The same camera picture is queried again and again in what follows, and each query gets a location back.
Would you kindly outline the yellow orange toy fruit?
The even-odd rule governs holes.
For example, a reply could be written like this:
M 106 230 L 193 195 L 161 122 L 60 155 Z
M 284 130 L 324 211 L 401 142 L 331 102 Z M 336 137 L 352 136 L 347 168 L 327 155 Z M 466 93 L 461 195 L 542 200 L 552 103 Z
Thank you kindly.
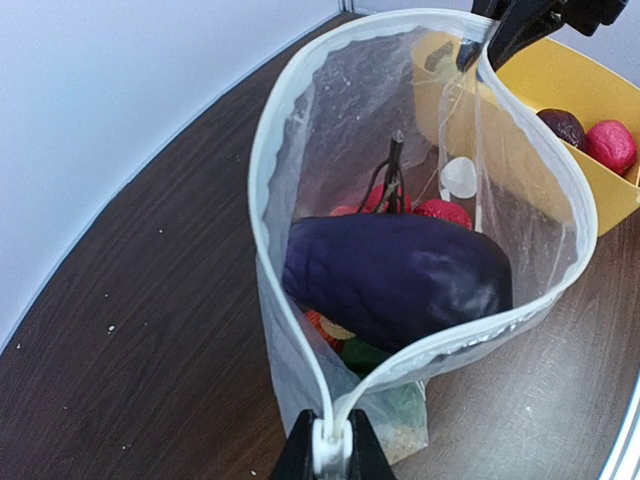
M 341 350 L 344 343 L 356 335 L 343 327 L 331 322 L 316 311 L 309 310 L 305 316 L 314 329 L 334 350 Z

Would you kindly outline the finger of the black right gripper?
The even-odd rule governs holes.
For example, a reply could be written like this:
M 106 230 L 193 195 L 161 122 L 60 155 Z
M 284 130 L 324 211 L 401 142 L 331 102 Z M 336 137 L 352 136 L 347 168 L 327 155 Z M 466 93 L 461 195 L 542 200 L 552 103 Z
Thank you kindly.
M 487 57 L 494 70 L 563 26 L 561 9 L 488 9 L 484 16 L 497 21 L 487 46 Z

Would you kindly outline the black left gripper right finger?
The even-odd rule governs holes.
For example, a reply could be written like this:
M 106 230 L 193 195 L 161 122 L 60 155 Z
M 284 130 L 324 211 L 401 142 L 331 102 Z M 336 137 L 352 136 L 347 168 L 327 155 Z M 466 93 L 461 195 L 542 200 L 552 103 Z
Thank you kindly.
M 352 410 L 349 422 L 353 433 L 353 450 L 347 478 L 396 480 L 366 412 L 362 409 Z

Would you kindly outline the red toy cherries bunch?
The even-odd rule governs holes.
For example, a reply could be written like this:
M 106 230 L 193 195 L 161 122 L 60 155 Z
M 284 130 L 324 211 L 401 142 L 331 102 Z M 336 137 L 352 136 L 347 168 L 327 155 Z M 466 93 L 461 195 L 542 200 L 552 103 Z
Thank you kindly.
M 472 230 L 472 219 L 461 206 L 441 199 L 431 199 L 414 206 L 405 192 L 401 154 L 405 136 L 397 130 L 391 135 L 387 158 L 376 166 L 370 176 L 365 194 L 356 206 L 338 206 L 330 216 L 351 214 L 414 214 L 438 218 Z

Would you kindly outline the clear polka dot zip bag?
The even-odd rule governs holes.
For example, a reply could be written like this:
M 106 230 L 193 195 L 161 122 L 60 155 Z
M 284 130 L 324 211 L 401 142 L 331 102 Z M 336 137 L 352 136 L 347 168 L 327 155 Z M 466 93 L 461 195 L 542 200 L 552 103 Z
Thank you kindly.
M 409 9 L 377 14 L 303 47 L 277 79 L 250 157 L 248 200 L 256 273 L 274 391 L 288 434 L 303 410 L 312 430 L 315 479 L 345 479 L 353 450 L 349 415 L 366 412 L 385 456 L 396 462 L 427 442 L 422 399 L 402 400 L 431 378 L 492 353 L 540 323 L 593 254 L 597 212 L 571 154 L 499 80 L 484 49 L 492 23 L 467 12 Z M 438 105 L 438 146 L 419 131 L 412 50 L 429 33 L 461 40 Z M 446 126 L 461 94 L 475 96 L 475 155 L 446 151 Z M 470 201 L 476 231 L 507 254 L 514 307 L 403 350 L 359 379 L 305 321 L 282 288 L 293 221 L 359 199 L 391 135 L 405 136 L 406 190 Z

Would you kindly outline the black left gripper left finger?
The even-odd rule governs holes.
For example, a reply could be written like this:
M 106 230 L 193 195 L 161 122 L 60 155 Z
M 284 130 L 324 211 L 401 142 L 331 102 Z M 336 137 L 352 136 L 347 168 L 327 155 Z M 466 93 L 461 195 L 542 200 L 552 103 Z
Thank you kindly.
M 312 430 L 317 415 L 312 410 L 299 413 L 286 444 L 276 461 L 270 480 L 314 480 Z

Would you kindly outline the purple toy eggplant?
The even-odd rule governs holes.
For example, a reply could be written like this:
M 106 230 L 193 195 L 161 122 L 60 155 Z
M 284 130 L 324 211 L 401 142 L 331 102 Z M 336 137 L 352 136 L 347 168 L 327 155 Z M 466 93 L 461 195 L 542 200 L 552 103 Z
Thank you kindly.
M 298 304 L 389 354 L 514 304 L 511 263 L 499 245 L 411 214 L 295 222 L 282 285 Z

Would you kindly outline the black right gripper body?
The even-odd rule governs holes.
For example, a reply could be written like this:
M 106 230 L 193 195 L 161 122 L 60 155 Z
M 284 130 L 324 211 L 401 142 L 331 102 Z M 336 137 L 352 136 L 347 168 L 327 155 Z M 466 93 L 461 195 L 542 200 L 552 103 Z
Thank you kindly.
M 507 17 L 523 14 L 516 23 L 547 20 L 559 25 L 568 24 L 585 36 L 592 36 L 601 26 L 610 26 L 626 8 L 626 0 L 585 1 L 473 1 L 471 12 L 504 21 Z

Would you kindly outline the green toy pepper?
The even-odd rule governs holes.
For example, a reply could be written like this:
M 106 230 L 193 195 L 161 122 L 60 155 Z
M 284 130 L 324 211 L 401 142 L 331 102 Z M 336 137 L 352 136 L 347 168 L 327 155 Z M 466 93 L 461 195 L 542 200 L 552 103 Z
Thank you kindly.
M 345 341 L 340 354 L 345 366 L 360 379 L 368 376 L 389 357 L 389 353 L 371 346 L 357 337 Z

